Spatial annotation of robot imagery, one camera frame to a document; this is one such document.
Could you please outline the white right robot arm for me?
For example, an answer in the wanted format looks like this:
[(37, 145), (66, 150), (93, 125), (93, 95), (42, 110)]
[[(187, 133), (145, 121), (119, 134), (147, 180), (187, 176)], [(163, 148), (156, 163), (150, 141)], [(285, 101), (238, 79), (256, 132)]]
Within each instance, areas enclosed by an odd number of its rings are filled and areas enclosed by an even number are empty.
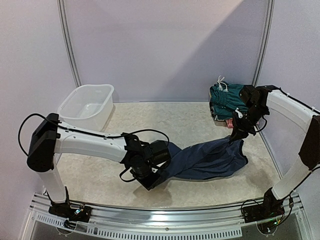
[(230, 141), (255, 135), (257, 122), (272, 114), (267, 129), (269, 143), (292, 163), (281, 180), (271, 188), (272, 197), (282, 200), (293, 192), (320, 163), (320, 113), (274, 85), (245, 85), (239, 92), (248, 110), (233, 112)]

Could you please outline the navy blue garment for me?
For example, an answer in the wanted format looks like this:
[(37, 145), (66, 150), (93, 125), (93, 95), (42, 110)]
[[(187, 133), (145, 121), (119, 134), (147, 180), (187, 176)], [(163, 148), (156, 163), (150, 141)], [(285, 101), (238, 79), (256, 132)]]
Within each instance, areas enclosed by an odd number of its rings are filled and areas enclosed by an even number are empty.
[(184, 149), (170, 142), (170, 164), (157, 173), (164, 182), (170, 178), (207, 181), (227, 178), (248, 164), (243, 154), (242, 139), (229, 142), (230, 138), (216, 139), (188, 146)]

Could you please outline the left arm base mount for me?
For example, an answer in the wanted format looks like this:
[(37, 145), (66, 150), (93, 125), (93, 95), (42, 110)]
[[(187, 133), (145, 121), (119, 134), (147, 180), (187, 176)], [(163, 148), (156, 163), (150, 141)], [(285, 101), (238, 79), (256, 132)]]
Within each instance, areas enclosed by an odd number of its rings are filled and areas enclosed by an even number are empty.
[(76, 228), (77, 222), (89, 223), (93, 208), (87, 206), (85, 203), (80, 203), (78, 205), (72, 205), (69, 198), (68, 188), (65, 186), (66, 199), (62, 203), (57, 203), (52, 200), (48, 191), (46, 191), (47, 196), (50, 200), (50, 207), (48, 212), (52, 215), (65, 218), (63, 227), (74, 230)]

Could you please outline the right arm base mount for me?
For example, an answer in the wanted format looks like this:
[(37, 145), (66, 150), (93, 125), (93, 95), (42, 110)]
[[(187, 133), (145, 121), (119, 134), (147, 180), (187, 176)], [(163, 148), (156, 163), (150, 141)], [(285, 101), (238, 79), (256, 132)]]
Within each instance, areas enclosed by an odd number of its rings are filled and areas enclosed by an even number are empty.
[[(294, 200), (291, 191), (282, 199), (276, 199), (269, 188), (263, 195), (263, 202), (258, 203), (254, 199), (245, 200), (240, 206), (240, 212), (245, 223), (257, 222), (257, 229), (262, 233), (269, 235), (274, 232), (277, 227), (282, 225), (291, 215)], [(284, 200), (289, 198), (289, 212), (286, 213), (283, 206)]]

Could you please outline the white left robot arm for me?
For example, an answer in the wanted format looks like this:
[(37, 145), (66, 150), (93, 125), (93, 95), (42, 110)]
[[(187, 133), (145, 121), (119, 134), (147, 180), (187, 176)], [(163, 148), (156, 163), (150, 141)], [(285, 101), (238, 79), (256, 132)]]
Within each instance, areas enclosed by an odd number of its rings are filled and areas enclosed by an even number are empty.
[(63, 216), (74, 213), (74, 205), (56, 167), (55, 154), (78, 154), (104, 158), (124, 165), (132, 180), (147, 190), (160, 181), (159, 170), (171, 163), (168, 140), (153, 143), (141, 141), (137, 132), (108, 134), (75, 127), (61, 121), (57, 113), (42, 116), (42, 122), (32, 133), (26, 152), (28, 167), (38, 173), (49, 199)]

